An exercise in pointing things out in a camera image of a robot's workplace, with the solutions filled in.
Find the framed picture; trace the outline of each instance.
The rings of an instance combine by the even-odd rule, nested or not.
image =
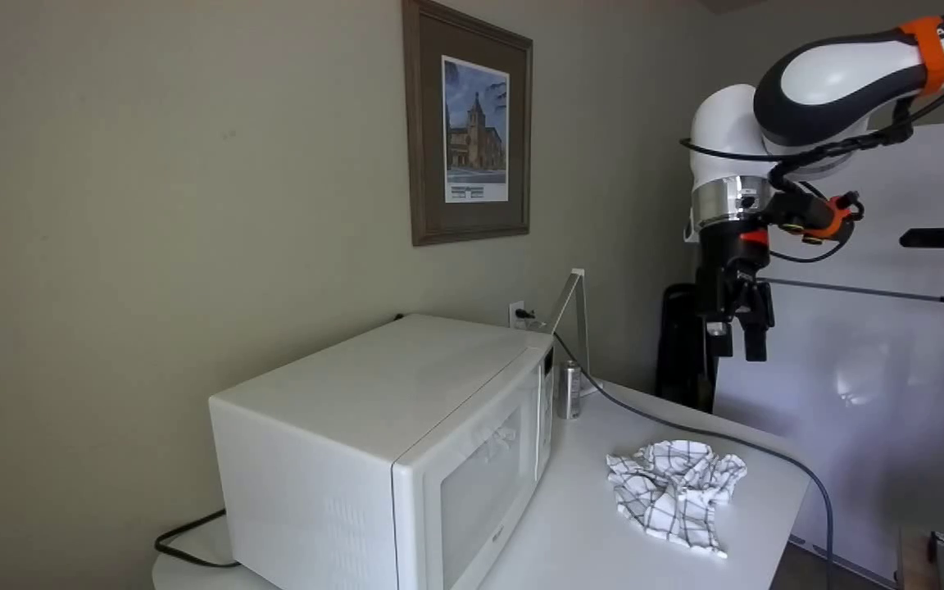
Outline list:
[[[533,229],[533,39],[403,0],[415,244]]]

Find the white microwave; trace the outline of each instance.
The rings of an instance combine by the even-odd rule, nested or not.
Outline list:
[[[283,590],[479,586],[550,458],[550,338],[400,317],[209,397],[238,557]]]

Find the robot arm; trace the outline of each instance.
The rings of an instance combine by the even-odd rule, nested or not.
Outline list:
[[[869,116],[896,104],[891,123]],[[731,317],[745,328],[748,359],[767,356],[770,261],[767,226],[807,242],[852,236],[855,193],[823,195],[810,178],[855,149],[900,143],[944,104],[944,17],[872,37],[844,37],[785,55],[758,89],[731,86],[701,102],[691,130],[691,236],[699,248],[699,313],[717,354],[731,354]]]

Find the power cord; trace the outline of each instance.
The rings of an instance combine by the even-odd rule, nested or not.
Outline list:
[[[595,373],[585,371],[585,364],[578,359],[578,354],[568,348],[568,342],[563,342],[560,333],[553,333],[553,338],[558,338],[558,345],[563,348],[563,354],[570,356],[570,364],[589,380],[589,388],[602,394],[602,399],[609,399],[609,403],[616,403],[616,407],[624,407],[624,408],[630,408],[630,412],[635,412],[635,415],[645,415],[645,419],[654,419],[654,421],[661,421],[661,427],[668,427],[668,428],[683,428],[683,434],[696,434],[696,435],[712,435],[712,439],[727,439],[727,442],[734,442],[734,446],[758,450],[758,453],[764,453],[764,454],[774,454],[774,458],[790,461],[795,467],[800,467],[800,471],[819,488],[819,495],[823,495],[823,509],[825,509],[825,590],[832,590],[832,535],[836,535],[836,525],[832,525],[832,499],[830,499],[830,488],[823,484],[823,479],[819,479],[807,461],[800,461],[798,454],[787,454],[787,453],[758,446],[758,442],[752,442],[752,439],[731,435],[731,434],[714,434],[714,428],[699,428],[699,427],[671,421],[671,419],[661,419],[661,415],[645,412],[645,408],[641,408],[641,407],[630,407],[630,403],[624,403],[620,397],[612,397]]]
[[[188,549],[180,549],[180,546],[170,546],[174,537],[180,537],[180,535],[188,535],[188,532],[197,532],[197,526],[204,526],[206,520],[216,520],[216,519],[223,519],[223,513],[228,513],[228,511],[220,509],[220,511],[212,511],[212,513],[204,513],[204,519],[197,519],[197,520],[188,520],[188,525],[180,525],[180,526],[170,526],[170,532],[159,535],[159,537],[155,537],[155,549],[159,549],[159,554],[170,554],[170,557],[188,560],[188,565],[197,565],[197,568],[216,568],[216,570],[241,568],[241,560],[204,560],[204,557],[197,557],[197,554],[188,554]]]

